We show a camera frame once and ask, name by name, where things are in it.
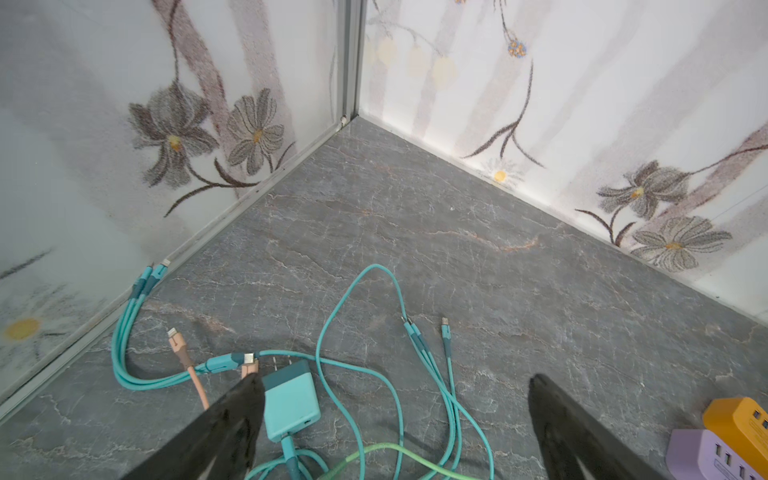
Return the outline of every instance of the teal charging cable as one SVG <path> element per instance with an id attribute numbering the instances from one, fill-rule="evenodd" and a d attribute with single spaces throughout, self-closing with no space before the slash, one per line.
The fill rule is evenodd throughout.
<path id="1" fill-rule="evenodd" d="M 392 279 L 395 285 L 396 292 L 398 295 L 398 300 L 400 303 L 401 314 L 404 321 L 403 325 L 406 329 L 406 332 L 408 333 L 408 337 L 411 341 L 411 344 L 414 350 L 416 351 L 417 356 L 419 357 L 419 360 L 427 369 L 427 372 L 432 377 L 432 380 L 438 386 L 441 397 L 443 398 L 443 402 L 445 403 L 446 414 L 449 420 L 449 444 L 445 450 L 445 454 L 441 458 L 438 465 L 432 464 L 431 462 L 426 461 L 425 459 L 419 457 L 418 455 L 408 451 L 403 446 L 404 426 L 403 426 L 403 420 L 402 420 L 402 407 L 400 405 L 397 392 L 392 386 L 392 383 L 390 383 L 385 376 L 371 369 L 350 365 L 344 362 L 337 362 L 336 360 L 325 359 L 319 355 L 320 348 L 323 342 L 323 337 L 325 336 L 330 323 L 334 320 L 334 318 L 336 317 L 336 314 L 339 312 L 343 304 L 349 298 L 349 295 L 352 293 L 355 286 L 357 286 L 360 280 L 370 270 L 373 270 L 373 269 L 382 270 Z M 141 309 L 141 306 L 144 304 L 144 301 L 147 299 L 147 296 L 152 291 L 155 284 L 157 284 L 157 282 L 160 281 L 160 279 L 162 278 L 162 276 L 165 274 L 166 271 L 167 271 L 167 261 L 155 267 L 154 269 L 151 267 L 147 267 L 147 269 L 144 270 L 144 272 L 141 274 L 141 276 L 139 276 L 136 282 L 134 282 L 134 288 L 131 292 L 131 298 L 127 302 L 126 309 L 123 315 L 121 316 L 120 320 L 118 321 L 117 328 L 112 338 L 111 355 L 112 355 L 112 363 L 113 363 L 115 378 L 118 380 L 118 382 L 122 386 L 131 390 L 161 389 L 168 386 L 178 385 L 190 379 L 189 373 L 187 372 L 164 377 L 162 379 L 150 379 L 150 380 L 139 379 L 131 376 L 125 368 L 125 350 L 127 348 L 127 341 L 131 333 L 131 328 L 134 324 L 134 321 L 136 320 L 136 317 Z M 251 470 L 251 472 L 248 473 L 245 480 L 251 480 L 253 477 L 258 475 L 259 473 L 261 473 L 259 480 L 264 480 L 269 475 L 269 473 L 274 470 L 275 467 L 283 464 L 288 464 L 288 467 L 291 471 L 292 478 L 296 476 L 296 470 L 298 470 L 306 480 L 312 480 L 310 477 L 309 471 L 306 469 L 306 466 L 301 461 L 298 460 L 299 456 L 309 456 L 310 458 L 313 458 L 324 472 L 324 475 L 322 478 L 332 478 L 333 476 L 341 472 L 341 470 L 347 464 L 349 464 L 350 462 L 353 462 L 355 459 L 359 459 L 360 479 L 363 480 L 365 478 L 365 454 L 367 452 L 372 452 L 377 449 L 395 449 L 398 452 L 394 480 L 397 480 L 399 477 L 399 473 L 402 466 L 403 454 L 415 459 L 416 461 L 422 463 L 423 465 L 431 469 L 430 473 L 422 477 L 423 480 L 429 480 L 430 478 L 432 478 L 434 475 L 438 473 L 443 474 L 446 478 L 470 478 L 470 477 L 467 477 L 466 475 L 460 475 L 458 473 L 455 473 L 455 469 L 458 466 L 459 460 L 461 458 L 461 453 L 462 453 L 462 431 L 461 431 L 461 425 L 459 421 L 459 417 L 460 417 L 459 413 L 461 413 L 464 417 L 467 418 L 467 420 L 469 420 L 469 422 L 472 424 L 472 427 L 480 435 L 480 438 L 484 444 L 486 452 L 488 453 L 488 466 L 490 468 L 490 474 L 488 478 L 489 480 L 493 480 L 494 478 L 493 451 L 491 450 L 488 440 L 485 437 L 485 434 L 483 433 L 483 431 L 480 429 L 477 422 L 472 418 L 472 416 L 467 412 L 467 410 L 458 402 L 455 396 L 456 395 L 455 381 L 453 377 L 453 367 L 452 367 L 452 359 L 451 359 L 452 357 L 451 343 L 450 343 L 451 333 L 450 333 L 450 328 L 448 327 L 445 319 L 442 326 L 442 337 L 443 337 L 443 346 L 445 348 L 445 358 L 446 358 L 446 363 L 448 367 L 448 378 L 449 378 L 448 385 L 446 385 L 444 379 L 442 378 L 442 374 L 438 369 L 435 358 L 430 352 L 429 347 L 427 346 L 427 343 L 423 338 L 423 335 L 419 331 L 418 327 L 406 315 L 406 308 L 405 308 L 405 302 L 403 301 L 403 298 L 402 298 L 402 291 L 400 290 L 400 285 L 398 284 L 395 276 L 392 274 L 392 272 L 390 272 L 384 266 L 381 266 L 378 264 L 373 264 L 365 268 L 349 286 L 349 289 L 347 289 L 346 293 L 344 294 L 342 299 L 339 301 L 339 303 L 336 305 L 336 308 L 331 312 L 330 316 L 328 317 L 325 324 L 323 325 L 323 328 L 318 338 L 317 346 L 315 348 L 314 356 L 306 353 L 290 352 L 288 350 L 264 350 L 260 352 L 260 356 L 285 355 L 285 356 L 296 356 L 304 359 L 315 360 L 316 367 L 318 370 L 318 377 L 320 377 L 320 381 L 323 384 L 323 388 L 326 390 L 331 400 L 336 404 L 336 406 L 339 408 L 339 410 L 342 412 L 342 414 L 345 416 L 350 426 L 352 427 L 352 431 L 355 435 L 356 443 L 358 446 L 358 452 L 356 452 L 354 455 L 348 456 L 347 458 L 345 458 L 344 462 L 342 462 L 341 464 L 334 467 L 334 469 L 329 471 L 328 466 L 320 458 L 319 455 L 317 455 L 315 452 L 311 452 L 310 450 L 294 450 L 293 440 L 290 440 L 290 447 L 288 449 L 286 449 L 285 445 L 283 446 L 283 450 L 286 453 L 285 455 L 283 455 L 283 457 L 277 458 L 271 462 L 266 462 L 266 463 L 263 463 L 262 465 L 257 466 L 255 469 Z M 243 358 L 244 358 L 244 354 L 242 353 L 231 353 L 225 356 L 218 356 L 213 359 L 209 359 L 205 363 L 195 366 L 195 371 L 198 373 L 216 373 L 216 372 L 222 372 L 225 370 L 236 369 L 237 367 L 243 364 L 244 362 Z M 382 444 L 370 445 L 368 447 L 363 448 L 362 436 L 360 434 L 360 430 L 357 427 L 357 424 L 355 423 L 352 416 L 349 414 L 349 411 L 346 410 L 344 405 L 339 401 L 336 395 L 333 394 L 333 392 L 331 391 L 330 386 L 328 385 L 328 382 L 325 379 L 325 375 L 323 373 L 323 367 L 321 364 L 338 366 L 341 368 L 370 374 L 375 376 L 376 378 L 381 379 L 386 384 L 387 388 L 392 393 L 392 397 L 395 400 L 396 409 L 398 412 L 399 442 L 397 445 L 392 443 L 382 443 Z M 442 466 L 449 460 L 450 455 L 454 452 L 454 447 L 455 447 L 455 456 L 454 456 L 453 465 L 451 469 L 448 470 L 443 468 Z"/>
<path id="2" fill-rule="evenodd" d="M 139 379 L 132 376 L 125 368 L 125 351 L 128 346 L 128 337 L 131 335 L 131 329 L 134 321 L 144 305 L 144 301 L 149 296 L 152 289 L 157 285 L 163 275 L 168 270 L 168 260 L 165 260 L 155 268 L 148 266 L 144 272 L 134 282 L 131 297 L 128 299 L 125 311 L 118 320 L 112 335 L 112 371 L 118 383 L 129 390 L 155 390 L 169 386 L 179 385 L 190 379 L 189 372 L 177 373 L 161 379 Z M 205 363 L 195 366 L 195 372 L 218 373 L 226 370 L 239 368 L 245 362 L 244 353 L 231 353 L 208 359 Z"/>
<path id="3" fill-rule="evenodd" d="M 328 320 L 326 320 L 325 324 L 323 325 L 323 329 L 320 330 L 320 335 L 317 339 L 317 346 L 315 348 L 315 361 L 317 365 L 317 374 L 320 377 L 320 382 L 323 384 L 323 388 L 325 388 L 326 392 L 328 393 L 328 396 L 333 400 L 333 403 L 336 404 L 336 406 L 341 411 L 342 415 L 347 419 L 350 426 L 352 427 L 352 431 L 355 434 L 355 440 L 357 441 L 357 448 L 358 448 L 358 454 L 359 454 L 359 462 L 360 462 L 360 480 L 363 480 L 365 478 L 366 474 L 366 463 L 365 463 L 365 448 L 362 444 L 362 436 L 360 435 L 360 430 L 357 428 L 357 424 L 355 423 L 352 416 L 349 414 L 349 411 L 344 407 L 344 405 L 339 401 L 339 399 L 336 397 L 336 395 L 333 394 L 333 392 L 330 389 L 330 386 L 328 385 L 328 382 L 326 381 L 325 375 L 323 374 L 323 367 L 320 362 L 320 348 L 323 344 L 323 337 L 325 337 L 326 332 L 328 330 L 328 327 L 330 326 L 330 323 L 333 321 L 334 318 L 336 318 L 336 314 L 339 312 L 341 307 L 346 302 L 346 299 L 349 298 L 349 295 L 352 293 L 352 291 L 355 289 L 357 284 L 360 282 L 360 280 L 371 270 L 373 269 L 379 269 L 386 273 L 389 278 L 392 279 L 392 282 L 395 284 L 395 290 L 397 292 L 397 297 L 400 302 L 400 310 L 402 313 L 402 318 L 404 320 L 404 324 L 406 325 L 406 331 L 409 331 L 409 326 L 413 328 L 413 331 L 415 335 L 409 335 L 409 338 L 411 339 L 412 345 L 416 349 L 417 354 L 419 354 L 419 358 L 422 360 L 422 363 L 424 364 L 424 367 L 427 368 L 427 372 L 432 377 L 432 379 L 435 381 L 435 384 L 437 384 L 438 388 L 440 389 L 441 394 L 443 395 L 443 398 L 448 400 L 450 403 L 456 407 L 461 414 L 464 415 L 464 417 L 469 420 L 469 423 L 472 424 L 472 427 L 475 429 L 475 431 L 480 435 L 480 439 L 483 442 L 483 445 L 485 447 L 486 452 L 488 453 L 488 467 L 490 469 L 490 473 L 488 475 L 489 480 L 493 480 L 494 478 L 494 465 L 493 465 L 493 450 L 491 449 L 490 444 L 488 443 L 488 439 L 485 437 L 485 434 L 483 433 L 482 429 L 480 428 L 480 425 L 475 421 L 475 419 L 472 418 L 472 416 L 467 412 L 467 410 L 461 405 L 461 403 L 458 402 L 455 395 L 450 393 L 447 388 L 445 387 L 445 383 L 442 380 L 442 377 L 440 376 L 439 371 L 436 367 L 433 367 L 434 365 L 434 358 L 432 358 L 432 354 L 429 353 L 426 347 L 426 343 L 424 342 L 423 337 L 421 336 L 421 333 L 418 331 L 418 327 L 413 324 L 407 314 L 406 314 L 406 304 L 402 299 L 402 291 L 400 290 L 400 285 L 397 282 L 397 279 L 395 278 L 395 275 L 390 272 L 385 266 L 379 265 L 377 263 L 374 263 L 373 265 L 368 265 L 360 274 L 354 279 L 352 284 L 349 286 L 347 291 L 344 293 L 344 296 L 342 296 L 339 303 L 336 305 L 336 308 L 333 309 L 330 316 L 328 317 Z M 449 424 L 452 421 L 453 412 L 454 409 L 446 408 L 447 411 L 449 411 Z M 449 443 L 453 443 L 454 439 L 451 437 L 449 439 Z"/>

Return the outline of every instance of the flower stem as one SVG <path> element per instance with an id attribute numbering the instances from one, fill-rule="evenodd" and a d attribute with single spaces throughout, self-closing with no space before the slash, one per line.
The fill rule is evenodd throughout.
<path id="1" fill-rule="evenodd" d="M 717 165 L 720 165 L 724 161 L 729 160 L 730 158 L 733 158 L 733 157 L 735 157 L 737 155 L 745 154 L 745 153 L 748 153 L 748 152 L 751 152 L 751 151 L 766 150 L 766 149 L 768 149 L 768 145 L 760 145 L 759 147 L 745 148 L 744 150 L 739 150 L 737 152 L 733 152 L 732 154 L 727 155 L 724 158 L 721 158 L 720 160 L 716 161 L 715 163 L 709 165 L 708 167 L 700 168 L 699 170 L 696 170 L 694 172 L 687 173 L 686 176 L 689 177 L 691 175 L 700 174 L 701 172 L 703 172 L 705 170 L 709 170 L 712 167 L 716 167 Z"/>
<path id="2" fill-rule="evenodd" d="M 168 18 L 168 36 L 170 37 L 170 46 L 174 50 L 174 81 L 179 81 L 179 51 L 176 48 L 176 36 L 174 35 L 174 18 L 176 18 L 176 10 L 179 8 L 181 0 L 176 0 L 173 6 L 170 7 L 170 15 Z"/>

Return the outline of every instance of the yellow flower center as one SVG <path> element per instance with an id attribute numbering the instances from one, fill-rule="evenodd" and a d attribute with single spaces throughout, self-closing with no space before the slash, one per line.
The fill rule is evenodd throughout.
<path id="1" fill-rule="evenodd" d="M 168 135 L 168 143 L 175 151 L 181 150 L 181 139 L 176 135 Z"/>
<path id="2" fill-rule="evenodd" d="M 24 340 L 33 336 L 38 330 L 40 330 L 40 321 L 28 317 L 8 325 L 3 335 L 11 340 Z"/>

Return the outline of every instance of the cable connector housing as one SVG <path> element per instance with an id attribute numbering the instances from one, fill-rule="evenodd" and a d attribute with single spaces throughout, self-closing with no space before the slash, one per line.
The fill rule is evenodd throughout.
<path id="1" fill-rule="evenodd" d="M 194 367 L 190 354 L 187 352 L 187 342 L 184 341 L 184 337 L 175 328 L 168 330 L 168 342 L 176 356 L 181 360 L 181 365 L 184 366 L 184 369 Z"/>

